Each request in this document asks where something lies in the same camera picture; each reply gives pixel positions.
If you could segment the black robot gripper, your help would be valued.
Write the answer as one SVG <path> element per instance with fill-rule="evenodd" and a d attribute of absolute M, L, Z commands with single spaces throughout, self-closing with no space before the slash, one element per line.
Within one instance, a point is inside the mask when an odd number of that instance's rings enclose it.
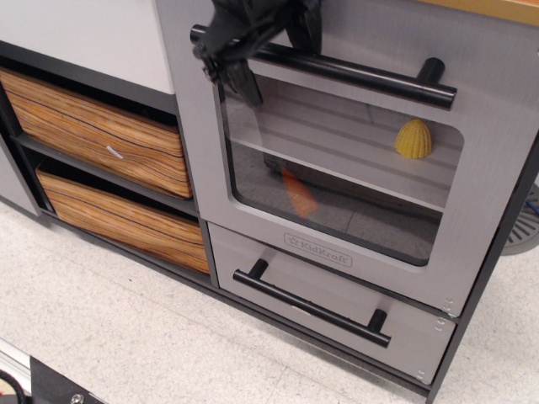
<path fill-rule="evenodd" d="M 214 1 L 214 15 L 193 53 L 211 80 L 222 80 L 248 106 L 263 98 L 247 59 L 285 31 L 295 49 L 319 54 L 323 24 L 319 1 Z"/>

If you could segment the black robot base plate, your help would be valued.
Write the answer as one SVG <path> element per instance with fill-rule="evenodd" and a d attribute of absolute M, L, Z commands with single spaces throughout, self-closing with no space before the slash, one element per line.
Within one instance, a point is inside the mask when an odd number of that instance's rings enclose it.
<path fill-rule="evenodd" d="M 1 357 L 1 403 L 104 403 L 94 393 L 30 356 Z"/>

